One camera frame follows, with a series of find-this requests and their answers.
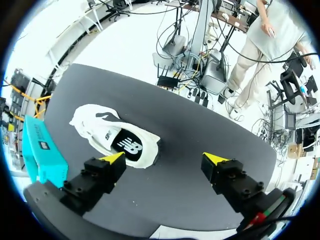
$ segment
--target white sneaker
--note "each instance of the white sneaker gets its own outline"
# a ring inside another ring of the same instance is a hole
[[[231,89],[227,87],[227,88],[223,91],[223,96],[224,96],[225,99],[231,98],[231,97],[233,97],[233,96],[236,94],[235,91],[233,91],[233,92],[231,93],[230,90],[231,90]]]
[[[78,107],[70,125],[104,156],[125,152],[127,166],[145,169],[160,153],[160,137],[122,120],[117,111],[96,104]]]
[[[235,120],[241,116],[241,112],[242,112],[242,109],[240,107],[234,107],[229,113],[229,116],[231,119]]]

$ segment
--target white shirt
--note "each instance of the white shirt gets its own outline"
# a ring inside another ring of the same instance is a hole
[[[276,37],[270,37],[262,31],[260,16],[250,26],[247,37],[269,61],[288,59],[297,42],[304,46],[310,44],[305,24],[293,6],[287,5],[284,0],[273,0],[266,14]]]

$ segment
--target floor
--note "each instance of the floor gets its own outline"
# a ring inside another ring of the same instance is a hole
[[[166,6],[164,3],[160,3],[159,6],[155,4],[147,3],[143,7],[141,5],[134,5],[134,11],[136,13],[151,13],[165,11]],[[69,66],[72,63],[85,63],[94,67],[107,69],[113,72],[118,72],[123,75],[127,75],[150,84],[155,84],[157,81],[157,68],[152,62],[152,53],[155,52],[155,46],[157,42],[157,32],[161,34],[164,29],[172,24],[175,20],[176,11],[169,11],[166,14],[154,14],[154,15],[131,15],[130,17],[121,16],[119,20],[115,23],[110,23],[108,20],[102,22],[104,28],[103,32],[92,31],[90,35],[86,35],[80,42],[78,42],[75,48],[69,53],[65,58],[62,66]],[[192,37],[192,33],[196,27],[197,13],[193,12],[185,17],[182,22],[181,35],[188,36],[189,39]],[[226,26],[224,34],[229,32],[230,27]],[[163,35],[160,42],[165,40],[167,37]],[[240,51],[245,43],[246,35],[242,32],[235,31],[230,44],[233,45],[238,51]],[[144,49],[135,48],[135,44],[139,41],[145,42]],[[233,68],[237,61],[238,55],[230,48],[227,47],[225,54],[228,58],[228,63],[230,69]],[[250,77],[254,73],[254,67],[252,67],[245,78],[245,83],[248,82]],[[59,83],[63,72],[58,70],[55,73],[54,81]],[[279,78],[279,74],[274,74],[274,79]],[[187,91],[181,91],[179,94],[186,97]],[[243,115],[240,121],[235,121],[237,124],[256,133],[259,129],[259,125],[254,123],[260,119],[264,118],[264,115],[268,111],[266,105],[266,96],[261,96],[252,107],[250,107]],[[218,96],[212,95],[209,98],[208,108],[212,109],[214,112],[229,118],[227,112],[226,104],[218,103]],[[295,169],[294,161],[285,161],[284,164],[280,165],[277,161],[274,173],[272,175],[271,181],[267,188],[267,192],[270,192],[275,186],[280,186],[281,184],[287,182],[293,175]],[[153,235],[152,238],[183,238],[183,237],[193,237],[197,239],[223,239],[231,236],[236,231],[226,230],[226,231],[215,231],[215,232],[194,232],[177,230],[165,226],[161,226]]]

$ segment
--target black table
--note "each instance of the black table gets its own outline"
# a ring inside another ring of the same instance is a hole
[[[102,156],[69,125],[76,108],[85,104],[113,108],[121,119],[163,142],[155,166],[128,167],[112,193],[84,215],[106,229],[149,237],[159,225],[194,231],[236,228],[242,216],[211,188],[200,169],[202,153],[236,158],[265,185],[274,171],[275,151],[227,118],[149,83],[73,64],[57,85],[44,119],[68,162],[68,179],[79,174],[86,160]]]

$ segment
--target hand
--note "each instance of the hand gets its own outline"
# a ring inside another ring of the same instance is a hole
[[[301,46],[300,51],[302,52],[303,55],[308,54],[309,52],[307,51],[307,49],[303,46]],[[304,56],[303,59],[306,61],[306,63],[310,66],[311,70],[314,69],[314,66],[312,66],[312,59],[311,59],[311,55],[309,56]]]
[[[272,27],[272,25],[269,23],[269,21],[263,21],[261,24],[261,29],[262,31],[267,34],[270,38],[273,38],[272,35],[269,33],[269,29],[272,29],[272,31],[274,32],[274,34],[276,34],[274,28]]]

